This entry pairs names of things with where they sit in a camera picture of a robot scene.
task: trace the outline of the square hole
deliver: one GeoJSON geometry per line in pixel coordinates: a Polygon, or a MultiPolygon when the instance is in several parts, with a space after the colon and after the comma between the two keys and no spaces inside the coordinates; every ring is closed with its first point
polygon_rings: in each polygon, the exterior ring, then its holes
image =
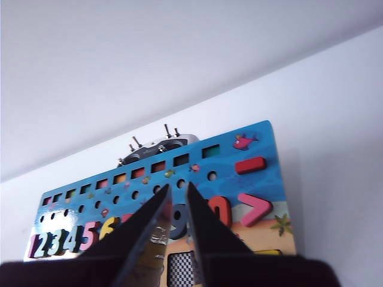
{"type": "Polygon", "coordinates": [[[202,149],[202,158],[213,157],[220,154],[220,145],[212,145],[202,149]]]}
{"type": "Polygon", "coordinates": [[[59,201],[60,196],[62,196],[62,193],[56,194],[56,195],[53,197],[53,202],[57,202],[57,201],[59,201]]]}
{"type": "Polygon", "coordinates": [[[113,184],[119,184],[120,182],[124,182],[125,180],[126,180],[126,173],[122,173],[114,177],[113,184]]]}
{"type": "Polygon", "coordinates": [[[108,179],[102,179],[100,181],[97,181],[96,189],[99,190],[100,188],[107,187],[108,186],[108,179]]]}
{"type": "Polygon", "coordinates": [[[44,200],[42,201],[42,205],[49,204],[51,199],[52,199],[52,196],[44,198],[44,200]]]}
{"type": "Polygon", "coordinates": [[[173,158],[173,166],[180,166],[189,162],[189,154],[183,154],[173,158]]]}
{"type": "Polygon", "coordinates": [[[143,176],[145,174],[145,168],[140,167],[139,169],[132,170],[132,174],[130,178],[139,178],[140,176],[143,176]]]}
{"type": "Polygon", "coordinates": [[[88,191],[90,191],[90,184],[87,184],[81,187],[80,194],[87,193],[88,191]]]}
{"type": "Polygon", "coordinates": [[[76,189],[69,190],[69,191],[66,192],[65,198],[66,199],[70,199],[70,198],[72,198],[74,196],[75,193],[76,193],[76,189]]]}
{"type": "Polygon", "coordinates": [[[165,169],[165,160],[164,161],[160,161],[159,163],[153,163],[151,165],[151,172],[154,173],[154,172],[160,172],[161,170],[164,170],[165,169]]]}

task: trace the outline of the white ceiling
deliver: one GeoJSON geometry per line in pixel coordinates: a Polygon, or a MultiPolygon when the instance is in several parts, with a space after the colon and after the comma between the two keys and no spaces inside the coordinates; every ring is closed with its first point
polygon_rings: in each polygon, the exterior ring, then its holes
{"type": "Polygon", "coordinates": [[[2,181],[383,21],[381,0],[3,0],[1,10],[2,181]]]}

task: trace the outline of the pink fish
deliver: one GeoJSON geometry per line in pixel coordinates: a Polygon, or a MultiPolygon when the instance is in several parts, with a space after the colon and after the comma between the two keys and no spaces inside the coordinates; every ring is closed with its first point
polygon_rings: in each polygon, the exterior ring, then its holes
{"type": "Polygon", "coordinates": [[[104,208],[104,209],[102,210],[102,212],[101,212],[101,216],[102,216],[102,217],[106,217],[106,216],[108,215],[108,213],[109,213],[109,209],[104,208]]]}
{"type": "Polygon", "coordinates": [[[189,169],[189,172],[193,171],[193,172],[199,172],[199,165],[198,164],[193,164],[192,166],[190,166],[190,169],[189,169]]]}
{"type": "Polygon", "coordinates": [[[249,149],[248,146],[249,146],[250,143],[252,143],[253,141],[257,141],[258,140],[255,135],[253,136],[253,138],[248,139],[248,138],[246,138],[245,134],[243,134],[243,135],[236,135],[235,138],[236,138],[236,141],[233,144],[234,148],[241,149],[243,151],[246,151],[246,150],[249,149]]]}

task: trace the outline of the white wall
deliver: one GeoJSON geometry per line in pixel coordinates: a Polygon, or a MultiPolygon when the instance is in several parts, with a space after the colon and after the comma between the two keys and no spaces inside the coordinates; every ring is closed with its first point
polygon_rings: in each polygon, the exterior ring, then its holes
{"type": "Polygon", "coordinates": [[[1,260],[22,259],[43,192],[114,168],[132,135],[150,141],[168,123],[205,139],[270,119],[299,253],[344,286],[381,286],[382,51],[383,26],[3,183],[1,260]]]}

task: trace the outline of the number 5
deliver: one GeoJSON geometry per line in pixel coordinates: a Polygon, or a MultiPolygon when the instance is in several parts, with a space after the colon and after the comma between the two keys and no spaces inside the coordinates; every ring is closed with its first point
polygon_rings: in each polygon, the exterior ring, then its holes
{"type": "Polygon", "coordinates": [[[88,238],[88,241],[80,245],[80,250],[85,251],[98,241],[98,232],[95,229],[99,228],[100,225],[99,221],[91,221],[85,225],[83,237],[88,238]]]}

